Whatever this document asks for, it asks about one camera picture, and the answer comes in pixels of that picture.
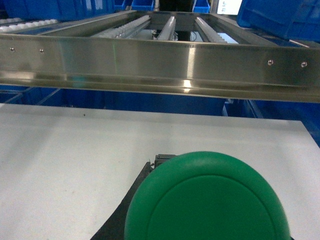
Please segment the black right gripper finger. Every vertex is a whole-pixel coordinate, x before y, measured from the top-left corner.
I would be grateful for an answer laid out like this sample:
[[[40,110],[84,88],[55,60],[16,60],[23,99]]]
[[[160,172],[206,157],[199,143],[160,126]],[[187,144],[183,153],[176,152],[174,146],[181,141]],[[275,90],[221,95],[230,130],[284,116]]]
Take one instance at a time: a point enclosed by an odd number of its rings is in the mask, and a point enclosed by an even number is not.
[[[146,162],[130,189],[91,240],[123,240],[127,212],[134,194],[145,178],[153,171],[154,163]]]

